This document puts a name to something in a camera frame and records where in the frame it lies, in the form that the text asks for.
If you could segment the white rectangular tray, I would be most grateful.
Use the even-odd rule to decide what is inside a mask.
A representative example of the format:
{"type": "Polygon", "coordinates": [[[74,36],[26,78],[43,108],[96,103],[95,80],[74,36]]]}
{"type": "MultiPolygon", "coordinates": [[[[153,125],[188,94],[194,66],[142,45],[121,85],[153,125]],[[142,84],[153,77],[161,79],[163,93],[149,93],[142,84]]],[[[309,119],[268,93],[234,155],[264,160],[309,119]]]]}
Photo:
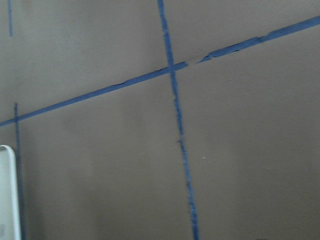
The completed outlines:
{"type": "Polygon", "coordinates": [[[0,146],[0,238],[22,239],[16,156],[8,145],[0,146]]]}

